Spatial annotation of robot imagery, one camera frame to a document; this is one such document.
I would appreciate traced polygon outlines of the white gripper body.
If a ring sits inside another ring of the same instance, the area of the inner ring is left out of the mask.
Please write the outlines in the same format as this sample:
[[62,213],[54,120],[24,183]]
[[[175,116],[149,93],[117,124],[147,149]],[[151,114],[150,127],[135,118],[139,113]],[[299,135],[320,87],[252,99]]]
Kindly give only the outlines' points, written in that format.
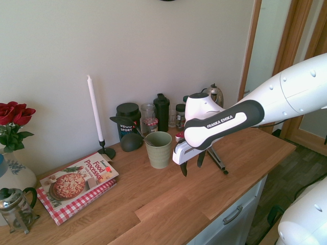
[[176,144],[173,150],[172,160],[178,164],[182,165],[191,158],[203,152],[203,150],[198,150],[191,147],[186,141],[179,142]]

